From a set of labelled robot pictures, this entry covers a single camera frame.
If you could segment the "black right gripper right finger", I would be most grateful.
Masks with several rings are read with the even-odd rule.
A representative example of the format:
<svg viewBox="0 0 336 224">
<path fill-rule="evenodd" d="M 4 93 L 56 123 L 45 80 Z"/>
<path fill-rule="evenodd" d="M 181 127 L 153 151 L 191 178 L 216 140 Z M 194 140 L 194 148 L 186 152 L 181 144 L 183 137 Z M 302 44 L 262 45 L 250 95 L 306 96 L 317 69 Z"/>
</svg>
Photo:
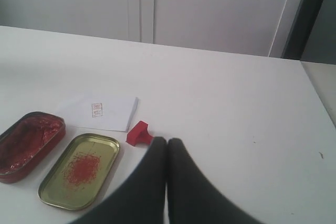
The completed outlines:
<svg viewBox="0 0 336 224">
<path fill-rule="evenodd" d="M 167 200 L 170 223 L 260 223 L 211 184 L 178 138 L 167 144 Z"/>
</svg>

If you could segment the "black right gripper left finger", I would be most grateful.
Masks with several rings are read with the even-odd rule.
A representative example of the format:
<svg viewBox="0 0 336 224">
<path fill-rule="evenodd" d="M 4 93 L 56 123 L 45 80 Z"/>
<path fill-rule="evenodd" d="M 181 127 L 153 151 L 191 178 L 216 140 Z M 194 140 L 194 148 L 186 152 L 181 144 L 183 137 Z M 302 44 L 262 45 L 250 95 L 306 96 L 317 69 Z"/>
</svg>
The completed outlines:
<svg viewBox="0 0 336 224">
<path fill-rule="evenodd" d="M 163 223 L 167 141 L 155 137 L 131 175 L 73 223 Z"/>
</svg>

